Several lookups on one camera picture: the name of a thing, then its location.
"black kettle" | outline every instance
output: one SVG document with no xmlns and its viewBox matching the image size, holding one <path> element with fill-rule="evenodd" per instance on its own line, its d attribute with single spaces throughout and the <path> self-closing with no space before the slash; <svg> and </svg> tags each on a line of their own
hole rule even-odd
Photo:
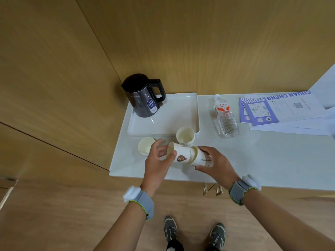
<svg viewBox="0 0 335 251">
<path fill-rule="evenodd" d="M 163 85 L 159 79 L 148 79 L 144 74 L 133 74 L 127 77 L 122 88 L 133 106 L 135 113 L 140 117 L 150 117 L 160 108 L 159 102 L 166 98 Z M 153 87 L 157 87 L 161 92 L 161 97 L 157 98 L 153 92 Z"/>
</svg>

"white countertop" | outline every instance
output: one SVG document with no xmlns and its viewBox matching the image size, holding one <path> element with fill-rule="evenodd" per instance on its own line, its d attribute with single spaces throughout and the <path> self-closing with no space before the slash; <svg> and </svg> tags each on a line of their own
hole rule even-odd
<svg viewBox="0 0 335 251">
<path fill-rule="evenodd" d="M 222 139 L 217 134 L 210 111 L 213 96 L 198 96 L 200 133 L 194 146 L 217 148 L 240 175 L 252 174 L 263 186 L 335 190 L 335 141 L 331 136 L 297 135 L 269 131 L 251 131 L 240 123 L 238 98 L 244 94 L 222 95 L 237 119 L 240 134 Z M 132 106 L 129 103 L 111 162 L 110 175 L 142 178 L 146 156 L 138 151 L 143 136 L 127 133 Z M 176 141 L 165 136 L 164 144 Z M 214 183 L 206 174 L 186 163 L 171 165 L 166 180 Z"/>
</svg>

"hand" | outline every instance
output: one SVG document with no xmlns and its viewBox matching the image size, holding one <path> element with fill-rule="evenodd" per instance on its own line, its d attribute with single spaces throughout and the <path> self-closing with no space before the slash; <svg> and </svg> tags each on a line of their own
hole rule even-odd
<svg viewBox="0 0 335 251">
<path fill-rule="evenodd" d="M 158 147 L 162 141 L 163 139 L 159 139 L 151 145 L 149 156 L 145 160 L 145 172 L 141 190 L 146 191 L 150 197 L 153 197 L 162 181 L 164 181 L 168 169 L 177 155 L 177 151 L 173 151 L 165 160 L 160 160 L 159 158 L 166 155 L 166 150 L 168 149 L 168 145 Z"/>
<path fill-rule="evenodd" d="M 207 146 L 199 146 L 198 148 L 212 157 L 214 165 L 213 167 L 196 166 L 195 170 L 208 174 L 227 190 L 232 184 L 241 179 L 229 160 L 217 149 Z"/>
</svg>

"sneaker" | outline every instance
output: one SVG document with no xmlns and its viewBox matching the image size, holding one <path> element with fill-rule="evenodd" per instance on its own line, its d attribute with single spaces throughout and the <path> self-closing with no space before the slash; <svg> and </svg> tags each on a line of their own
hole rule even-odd
<svg viewBox="0 0 335 251">
<path fill-rule="evenodd" d="M 209 233 L 209 246 L 215 247 L 218 250 L 223 250 L 224 241 L 226 239 L 226 229 L 222 223 L 216 223 L 213 225 Z"/>
<path fill-rule="evenodd" d="M 176 240 L 177 232 L 177 224 L 173 217 L 166 216 L 164 220 L 164 233 L 166 241 L 169 243 L 171 240 Z"/>
</svg>

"leg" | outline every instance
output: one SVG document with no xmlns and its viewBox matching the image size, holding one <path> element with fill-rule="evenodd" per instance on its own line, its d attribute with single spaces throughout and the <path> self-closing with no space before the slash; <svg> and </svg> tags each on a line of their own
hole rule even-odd
<svg viewBox="0 0 335 251">
<path fill-rule="evenodd" d="M 226 229 L 222 223 L 213 225 L 209 233 L 209 246 L 206 251 L 222 251 L 226 239 Z"/>
<path fill-rule="evenodd" d="M 183 245 L 177 240 L 177 224 L 173 217 L 166 216 L 164 234 L 167 241 L 166 251 L 184 251 Z"/>
</svg>

